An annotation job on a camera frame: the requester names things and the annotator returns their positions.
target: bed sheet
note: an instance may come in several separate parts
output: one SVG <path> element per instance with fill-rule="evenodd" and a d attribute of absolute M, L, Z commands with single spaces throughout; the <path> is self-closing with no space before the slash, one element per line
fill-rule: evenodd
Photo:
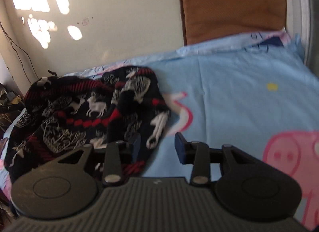
<path fill-rule="evenodd" d="M 270 37 L 280 42 L 267 42 Z M 296 218 L 309 229 L 317 225 L 319 80 L 303 64 L 299 37 L 241 34 L 69 75 L 99 78 L 130 64 L 154 70 L 172 109 L 144 176 L 189 179 L 192 166 L 178 161 L 176 132 L 210 147 L 233 144 L 294 177 L 303 190 Z M 216 165 L 211 174 L 220 177 Z"/>

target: black robotic device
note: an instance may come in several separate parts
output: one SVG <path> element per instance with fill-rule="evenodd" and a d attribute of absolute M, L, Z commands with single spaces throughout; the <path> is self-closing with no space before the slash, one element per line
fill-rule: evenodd
<path fill-rule="evenodd" d="M 121 163 L 136 160 L 140 137 L 106 149 L 75 149 L 21 176 L 12 203 L 21 215 L 6 232 L 104 231 L 274 231 L 306 232 L 293 215 L 301 201 L 299 184 L 231 145 L 209 148 L 175 136 L 183 177 L 124 180 Z M 104 161 L 102 184 L 88 173 Z M 210 164 L 222 177 L 211 181 Z"/>

